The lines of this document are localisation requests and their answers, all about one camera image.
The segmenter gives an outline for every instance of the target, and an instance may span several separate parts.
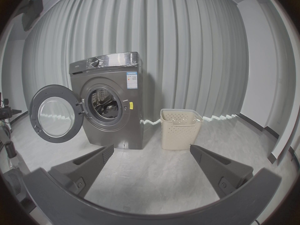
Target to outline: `gray tile floor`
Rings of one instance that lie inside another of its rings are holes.
[[[218,196],[189,150],[161,148],[160,124],[146,124],[143,150],[115,149],[85,199],[119,211],[139,214],[165,214],[198,208],[218,200]],[[63,144],[41,139],[32,129],[29,117],[13,125],[12,140],[31,171],[74,159],[97,148],[81,129]],[[258,218],[263,222],[283,199],[296,178],[297,167],[288,154],[280,165],[272,165],[267,156],[276,139],[260,132],[239,117],[204,121],[195,141],[230,159],[254,168],[254,174],[266,167],[282,177],[271,203]],[[2,171],[8,169],[6,152],[0,153]]]

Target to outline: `sticker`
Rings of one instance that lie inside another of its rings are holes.
[[[127,72],[127,89],[137,89],[137,72]]]

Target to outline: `front-load washing machine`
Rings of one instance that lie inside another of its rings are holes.
[[[92,144],[142,149],[141,63],[137,52],[126,52],[70,64],[72,91],[49,85],[33,97],[29,113],[34,130],[61,143],[83,126]]]

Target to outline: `white curtain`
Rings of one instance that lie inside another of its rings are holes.
[[[248,47],[231,0],[61,0],[32,29],[23,52],[26,104],[43,86],[71,88],[69,64],[137,51],[145,119],[161,108],[206,117],[240,112]]]

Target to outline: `beige plastic basket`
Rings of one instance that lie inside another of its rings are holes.
[[[162,148],[166,150],[189,149],[199,133],[202,117],[194,110],[162,109],[160,122]]]

